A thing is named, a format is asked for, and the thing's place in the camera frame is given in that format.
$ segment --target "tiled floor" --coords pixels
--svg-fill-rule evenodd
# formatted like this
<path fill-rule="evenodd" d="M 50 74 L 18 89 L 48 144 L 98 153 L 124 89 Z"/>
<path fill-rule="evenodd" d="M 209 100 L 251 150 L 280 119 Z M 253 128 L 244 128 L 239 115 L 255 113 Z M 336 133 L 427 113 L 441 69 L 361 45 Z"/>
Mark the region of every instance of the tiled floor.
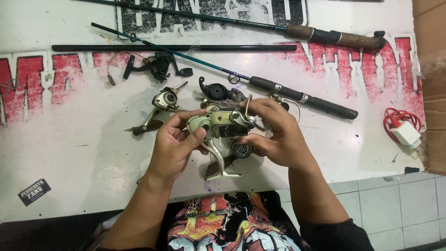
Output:
<path fill-rule="evenodd" d="M 375 251 L 393 251 L 446 238 L 446 176 L 412 173 L 331 183 L 353 222 Z M 277 191 L 299 230 L 289 189 Z"/>

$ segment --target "persebaya fans sticker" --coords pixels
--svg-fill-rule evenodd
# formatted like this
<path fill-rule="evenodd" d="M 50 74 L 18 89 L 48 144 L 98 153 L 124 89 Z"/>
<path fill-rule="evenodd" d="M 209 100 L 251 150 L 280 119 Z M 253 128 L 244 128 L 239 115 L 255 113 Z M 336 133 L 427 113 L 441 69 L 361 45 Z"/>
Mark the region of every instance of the persebaya fans sticker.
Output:
<path fill-rule="evenodd" d="M 27 189 L 21 191 L 18 196 L 22 200 L 23 204 L 28 206 L 38 198 L 42 197 L 42 195 L 46 194 L 48 191 L 51 191 L 51 187 L 48 185 L 45 179 L 40 179 L 34 184 L 30 185 Z"/>

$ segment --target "hand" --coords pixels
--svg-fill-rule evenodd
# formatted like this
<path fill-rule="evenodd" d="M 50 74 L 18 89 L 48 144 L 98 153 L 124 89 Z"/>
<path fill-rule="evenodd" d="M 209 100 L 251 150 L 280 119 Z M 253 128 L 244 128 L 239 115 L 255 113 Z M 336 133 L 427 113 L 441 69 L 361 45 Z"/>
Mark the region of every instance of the hand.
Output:
<path fill-rule="evenodd" d="M 256 99 L 249 102 L 249 113 L 268 122 L 273 131 L 271 138 L 252 133 L 239 138 L 240 144 L 251 144 L 262 150 L 266 156 L 284 167 L 300 168 L 315 161 L 296 118 L 273 99 Z"/>
<path fill-rule="evenodd" d="M 179 112 L 174 114 L 159 130 L 155 139 L 152 159 L 146 173 L 163 180 L 178 178 L 186 168 L 190 153 L 200 150 L 207 155 L 208 151 L 200 144 L 206 136 L 203 128 L 189 133 L 186 122 L 193 116 L 205 115 L 204 109 Z"/>

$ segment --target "black shirt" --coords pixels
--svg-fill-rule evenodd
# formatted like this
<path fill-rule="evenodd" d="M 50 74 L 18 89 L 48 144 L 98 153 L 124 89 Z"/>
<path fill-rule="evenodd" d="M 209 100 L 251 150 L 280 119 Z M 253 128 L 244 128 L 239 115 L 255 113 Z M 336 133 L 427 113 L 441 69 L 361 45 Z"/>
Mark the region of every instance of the black shirt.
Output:
<path fill-rule="evenodd" d="M 168 204 L 156 250 L 373 250 L 364 229 L 352 219 L 339 224 L 308 225 L 300 230 L 301 235 L 275 191 L 220 194 Z"/>

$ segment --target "white table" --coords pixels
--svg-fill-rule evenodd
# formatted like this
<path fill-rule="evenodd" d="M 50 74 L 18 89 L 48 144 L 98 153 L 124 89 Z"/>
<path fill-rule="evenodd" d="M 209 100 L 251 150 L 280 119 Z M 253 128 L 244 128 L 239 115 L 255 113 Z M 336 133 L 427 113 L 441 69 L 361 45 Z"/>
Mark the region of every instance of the white table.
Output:
<path fill-rule="evenodd" d="M 302 132 L 330 183 L 404 173 L 407 166 L 424 170 L 417 152 L 395 144 L 382 126 L 386 107 L 411 111 L 425 124 L 422 97 L 416 93 L 418 61 L 411 1 L 304 3 L 308 12 L 304 22 L 309 20 L 309 26 L 367 36 L 385 30 L 389 45 L 376 57 L 356 49 L 350 53 L 339 47 L 309 46 L 305 41 L 297 42 L 298 51 L 293 53 L 194 53 L 194 57 L 357 110 L 358 118 L 349 121 L 301 107 Z M 230 17 L 241 8 L 234 6 L 228 12 Z M 253 21 L 272 22 L 272 17 L 258 13 L 258 9 L 253 7 L 251 11 Z M 177 87 L 187 80 L 189 84 L 179 93 L 178 102 L 186 109 L 197 109 L 200 76 L 205 77 L 206 84 L 233 87 L 221 72 L 179 58 L 180 68 L 193 67 L 192 77 L 182 79 L 172 74 L 159 84 L 148 76 L 150 73 L 132 73 L 122 81 L 126 56 L 117 60 L 119 67 L 111 67 L 117 83 L 112 87 L 106 78 L 110 54 L 61 56 L 50 49 L 52 44 L 129 43 L 90 26 L 90 22 L 96 22 L 116 28 L 116 9 L 111 6 L 71 0 L 4 0 L 0 3 L 0 17 L 0 62 L 4 63 L 0 82 L 9 78 L 28 81 L 27 96 L 15 92 L 0 101 L 0 221 L 124 208 L 150 162 L 156 135 L 150 132 L 135 138 L 124 129 L 144 120 L 152 109 L 152 97 L 165 86 Z M 216 27 L 210 32 L 183 32 L 183 36 L 155 31 L 147 39 L 158 44 L 291 41 L 278 34 Z M 246 82 L 236 87 L 255 98 L 266 94 Z M 298 115 L 293 105 L 290 112 Z M 165 120 L 170 115 L 164 113 L 158 119 Z M 194 152 L 187 169 L 175 181 L 171 201 L 289 186 L 287 169 L 267 158 L 252 156 L 236 161 L 234 169 L 244 173 L 241 178 L 204 181 L 210 162 L 209 156 Z M 41 178 L 51 191 L 25 206 L 18 193 Z"/>

